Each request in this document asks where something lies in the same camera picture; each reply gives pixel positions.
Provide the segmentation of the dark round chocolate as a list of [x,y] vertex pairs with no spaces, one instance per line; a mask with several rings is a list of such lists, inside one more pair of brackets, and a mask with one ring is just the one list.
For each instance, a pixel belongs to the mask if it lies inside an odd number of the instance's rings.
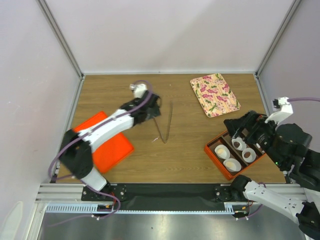
[[241,144],[238,141],[235,141],[233,145],[235,148],[239,148],[241,146]]

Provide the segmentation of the tan round chocolate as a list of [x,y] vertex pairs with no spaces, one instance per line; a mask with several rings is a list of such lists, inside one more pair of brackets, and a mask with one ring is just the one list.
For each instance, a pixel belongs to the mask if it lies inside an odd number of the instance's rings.
[[225,150],[223,149],[223,148],[219,148],[218,150],[217,150],[217,153],[218,154],[223,154],[225,152]]

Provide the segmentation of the brown oval chocolate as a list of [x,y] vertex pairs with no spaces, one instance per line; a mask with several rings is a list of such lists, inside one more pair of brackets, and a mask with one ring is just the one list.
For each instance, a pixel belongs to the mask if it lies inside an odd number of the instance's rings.
[[249,158],[251,156],[251,153],[250,152],[246,152],[243,156],[244,156],[244,158]]

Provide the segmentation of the cream oval chocolate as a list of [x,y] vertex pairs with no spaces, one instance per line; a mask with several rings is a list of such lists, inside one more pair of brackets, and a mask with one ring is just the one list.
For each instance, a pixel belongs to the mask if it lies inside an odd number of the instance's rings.
[[236,167],[236,165],[233,162],[230,162],[230,161],[226,162],[225,166],[228,167],[228,168],[235,168]]

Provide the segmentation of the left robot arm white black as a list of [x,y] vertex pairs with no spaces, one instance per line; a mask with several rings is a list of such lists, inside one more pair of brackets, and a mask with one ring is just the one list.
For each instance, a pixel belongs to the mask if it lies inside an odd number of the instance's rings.
[[57,159],[92,189],[98,200],[110,194],[110,183],[95,168],[93,153],[117,134],[161,115],[160,96],[146,90],[141,97],[124,103],[111,116],[97,124],[76,132],[68,130],[63,137]]

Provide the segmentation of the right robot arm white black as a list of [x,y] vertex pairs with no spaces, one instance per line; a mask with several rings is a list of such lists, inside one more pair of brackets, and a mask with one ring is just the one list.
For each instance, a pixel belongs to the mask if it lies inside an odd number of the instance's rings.
[[[279,170],[286,171],[300,187],[319,192],[320,154],[309,148],[312,136],[295,123],[278,125],[267,118],[251,110],[223,123],[233,139],[246,130],[246,144],[258,144]],[[285,197],[242,174],[232,181],[230,195],[236,201],[246,198],[273,209],[297,224],[308,237],[320,238],[320,212],[314,202]]]

